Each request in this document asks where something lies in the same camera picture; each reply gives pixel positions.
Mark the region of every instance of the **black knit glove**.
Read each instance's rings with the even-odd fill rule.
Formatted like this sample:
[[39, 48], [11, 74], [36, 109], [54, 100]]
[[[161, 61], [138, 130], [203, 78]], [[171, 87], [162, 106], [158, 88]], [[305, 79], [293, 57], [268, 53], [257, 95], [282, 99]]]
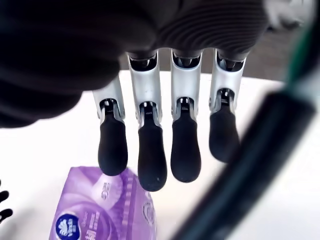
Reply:
[[0, 22], [0, 128], [68, 111], [124, 52], [246, 53], [267, 26], [263, 0], [1, 0]]

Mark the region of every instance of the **tissue package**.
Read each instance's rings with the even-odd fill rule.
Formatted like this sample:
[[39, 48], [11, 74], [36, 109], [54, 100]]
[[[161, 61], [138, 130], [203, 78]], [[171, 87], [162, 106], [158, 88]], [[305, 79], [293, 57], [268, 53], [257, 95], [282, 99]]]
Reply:
[[155, 239], [153, 201], [132, 171], [107, 176], [98, 167], [71, 168], [49, 240]]

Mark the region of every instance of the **gray floor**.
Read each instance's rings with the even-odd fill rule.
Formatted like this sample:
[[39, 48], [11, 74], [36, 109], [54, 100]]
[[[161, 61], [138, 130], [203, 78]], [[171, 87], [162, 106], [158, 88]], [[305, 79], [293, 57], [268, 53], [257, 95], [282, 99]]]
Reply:
[[[244, 68], [245, 77], [282, 80], [286, 73], [293, 47], [297, 42], [299, 32], [266, 32], [256, 46], [251, 50]], [[159, 51], [160, 70], [170, 70], [170, 50]], [[203, 53], [203, 73], [212, 72], [213, 50], [206, 49]], [[121, 69], [128, 69], [127, 57], [120, 58]]]

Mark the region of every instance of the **white table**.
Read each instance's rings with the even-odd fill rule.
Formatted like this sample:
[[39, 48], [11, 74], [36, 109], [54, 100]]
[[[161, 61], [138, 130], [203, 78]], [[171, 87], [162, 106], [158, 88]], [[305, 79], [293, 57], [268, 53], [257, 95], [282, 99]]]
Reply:
[[[170, 72], [161, 72], [163, 139], [168, 162], [165, 187], [152, 194], [157, 215], [158, 239], [173, 234], [190, 213], [221, 168], [209, 151], [210, 74], [200, 83], [198, 141], [202, 158], [199, 178], [181, 183], [170, 172], [172, 117]], [[126, 111], [128, 165], [137, 171], [138, 123], [129, 71], [120, 73]], [[240, 135], [267, 91], [279, 82], [243, 78], [236, 123]], [[230, 240], [320, 239], [320, 117], [317, 116], [282, 174], [265, 197], [229, 238]], [[0, 130], [1, 190], [10, 197], [0, 209], [13, 208], [14, 216], [0, 225], [1, 240], [48, 239], [54, 213], [67, 174], [73, 166], [97, 166], [100, 121], [93, 96], [85, 93], [80, 103], [55, 119], [22, 129]]]

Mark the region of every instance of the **black fingertip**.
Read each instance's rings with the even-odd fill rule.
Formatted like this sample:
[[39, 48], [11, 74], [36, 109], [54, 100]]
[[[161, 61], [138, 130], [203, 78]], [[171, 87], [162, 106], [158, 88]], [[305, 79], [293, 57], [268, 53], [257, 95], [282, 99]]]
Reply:
[[14, 214], [12, 209], [5, 209], [0, 211], [0, 223], [2, 223], [5, 219], [11, 217]]
[[4, 200], [7, 200], [9, 197], [9, 192], [8, 191], [2, 191], [0, 192], [0, 203]]
[[98, 162], [102, 172], [108, 176], [119, 175], [127, 167], [126, 126], [114, 117], [106, 117], [100, 126]]
[[162, 189], [167, 181], [167, 162], [163, 144], [163, 131], [146, 120], [138, 131], [138, 177], [142, 188], [149, 192]]
[[196, 180], [201, 170], [197, 123], [189, 112], [182, 112], [172, 124], [171, 171], [180, 182]]
[[239, 146], [236, 117], [228, 106], [222, 106], [210, 116], [210, 152], [217, 160], [228, 163], [232, 151]]

